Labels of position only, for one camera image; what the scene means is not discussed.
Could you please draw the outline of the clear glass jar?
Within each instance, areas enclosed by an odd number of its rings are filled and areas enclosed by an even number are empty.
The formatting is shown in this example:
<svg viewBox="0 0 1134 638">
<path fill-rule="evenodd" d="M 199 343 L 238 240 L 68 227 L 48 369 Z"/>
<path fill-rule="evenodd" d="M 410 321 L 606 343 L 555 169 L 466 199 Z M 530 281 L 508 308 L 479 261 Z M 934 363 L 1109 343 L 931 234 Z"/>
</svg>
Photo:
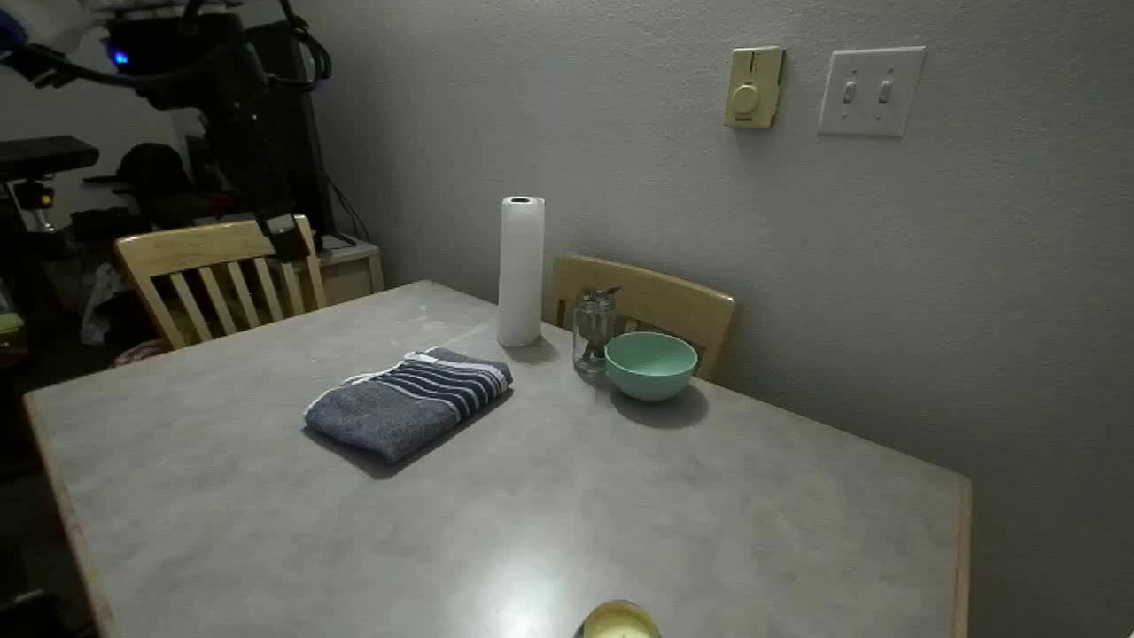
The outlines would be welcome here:
<svg viewBox="0 0 1134 638">
<path fill-rule="evenodd" d="M 601 369 L 601 349 L 616 336 L 616 292 L 583 286 L 572 308 L 575 318 L 575 369 L 596 377 Z"/>
</svg>

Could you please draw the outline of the white double light switch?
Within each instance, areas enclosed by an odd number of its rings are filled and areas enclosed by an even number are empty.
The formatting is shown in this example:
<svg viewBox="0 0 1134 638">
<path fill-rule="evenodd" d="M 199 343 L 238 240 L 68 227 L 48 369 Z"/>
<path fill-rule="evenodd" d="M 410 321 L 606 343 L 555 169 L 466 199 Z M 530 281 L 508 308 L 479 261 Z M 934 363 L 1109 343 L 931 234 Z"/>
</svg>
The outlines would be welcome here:
<svg viewBox="0 0 1134 638">
<path fill-rule="evenodd" d="M 833 50 L 818 130 L 900 139 L 914 109 L 920 64 L 924 47 Z"/>
</svg>

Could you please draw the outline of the yellow candle jar lid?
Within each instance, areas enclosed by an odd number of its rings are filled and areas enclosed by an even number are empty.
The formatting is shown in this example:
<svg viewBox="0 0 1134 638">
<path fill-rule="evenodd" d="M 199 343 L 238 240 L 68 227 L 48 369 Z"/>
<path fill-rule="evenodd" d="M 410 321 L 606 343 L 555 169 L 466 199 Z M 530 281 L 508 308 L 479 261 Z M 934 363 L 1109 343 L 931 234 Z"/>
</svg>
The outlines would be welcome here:
<svg viewBox="0 0 1134 638">
<path fill-rule="evenodd" d="M 658 625 L 629 600 L 599 601 L 575 638 L 664 638 Z"/>
</svg>

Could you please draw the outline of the beige wall thermostat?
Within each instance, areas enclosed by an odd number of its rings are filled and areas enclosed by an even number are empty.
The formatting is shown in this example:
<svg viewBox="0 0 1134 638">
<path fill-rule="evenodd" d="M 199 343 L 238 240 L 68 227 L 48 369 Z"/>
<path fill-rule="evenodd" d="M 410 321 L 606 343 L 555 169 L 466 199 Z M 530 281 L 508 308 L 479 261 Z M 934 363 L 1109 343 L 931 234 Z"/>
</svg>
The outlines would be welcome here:
<svg viewBox="0 0 1134 638">
<path fill-rule="evenodd" d="M 781 47 L 736 47 L 730 53 L 727 125 L 765 130 L 781 116 L 788 53 Z"/>
</svg>

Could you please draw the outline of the wooden slatted chair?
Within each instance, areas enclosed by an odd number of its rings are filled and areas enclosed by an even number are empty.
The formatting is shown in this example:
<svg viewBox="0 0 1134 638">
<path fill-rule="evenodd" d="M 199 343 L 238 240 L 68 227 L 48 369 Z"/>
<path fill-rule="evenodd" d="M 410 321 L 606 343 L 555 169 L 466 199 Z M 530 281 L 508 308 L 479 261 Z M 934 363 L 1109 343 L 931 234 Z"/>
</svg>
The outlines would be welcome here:
<svg viewBox="0 0 1134 638">
<path fill-rule="evenodd" d="M 302 212 L 130 234 L 117 256 L 171 349 L 325 306 L 316 229 Z"/>
</svg>

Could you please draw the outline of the mint green bowl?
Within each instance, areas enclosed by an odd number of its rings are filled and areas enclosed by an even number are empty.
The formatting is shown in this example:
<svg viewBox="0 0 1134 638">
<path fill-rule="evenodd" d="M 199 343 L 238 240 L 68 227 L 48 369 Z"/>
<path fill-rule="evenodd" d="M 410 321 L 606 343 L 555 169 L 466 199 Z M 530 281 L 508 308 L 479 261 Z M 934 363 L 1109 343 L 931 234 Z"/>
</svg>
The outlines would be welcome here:
<svg viewBox="0 0 1134 638">
<path fill-rule="evenodd" d="M 601 349 L 606 383 L 635 401 L 677 398 L 697 369 L 697 351 L 655 328 L 629 328 Z"/>
</svg>

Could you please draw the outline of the blue striped towel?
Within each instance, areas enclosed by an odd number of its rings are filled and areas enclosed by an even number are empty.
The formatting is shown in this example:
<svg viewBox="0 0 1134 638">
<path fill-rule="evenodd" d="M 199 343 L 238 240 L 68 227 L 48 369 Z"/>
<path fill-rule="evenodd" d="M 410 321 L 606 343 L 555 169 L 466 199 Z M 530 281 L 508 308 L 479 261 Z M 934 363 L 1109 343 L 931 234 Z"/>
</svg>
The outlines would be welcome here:
<svg viewBox="0 0 1134 638">
<path fill-rule="evenodd" d="M 306 406 L 320 441 L 406 463 L 510 398 L 503 363 L 450 349 L 406 351 L 396 366 L 346 377 Z"/>
</svg>

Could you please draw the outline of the white paper towel roll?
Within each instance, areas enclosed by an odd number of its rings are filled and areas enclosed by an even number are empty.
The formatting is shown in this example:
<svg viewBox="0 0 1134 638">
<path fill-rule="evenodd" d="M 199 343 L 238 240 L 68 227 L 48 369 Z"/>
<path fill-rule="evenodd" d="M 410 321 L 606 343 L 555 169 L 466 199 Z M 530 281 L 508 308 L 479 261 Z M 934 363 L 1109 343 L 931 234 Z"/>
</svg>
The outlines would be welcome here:
<svg viewBox="0 0 1134 638">
<path fill-rule="evenodd" d="M 501 204 L 501 321 L 503 349 L 528 349 L 541 321 L 547 202 L 508 196 Z"/>
</svg>

